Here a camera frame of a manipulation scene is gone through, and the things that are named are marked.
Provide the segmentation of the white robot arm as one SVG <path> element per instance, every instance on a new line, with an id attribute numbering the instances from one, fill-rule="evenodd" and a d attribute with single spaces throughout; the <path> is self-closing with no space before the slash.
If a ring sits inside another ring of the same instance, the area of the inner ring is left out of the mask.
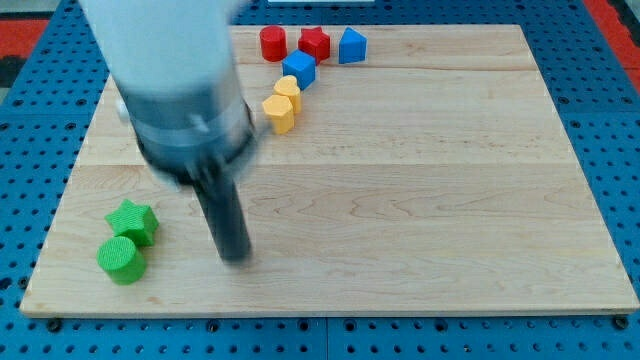
<path id="1" fill-rule="evenodd" d="M 253 124 L 229 22 L 239 0 L 80 0 L 140 151 L 182 184 L 242 153 Z"/>

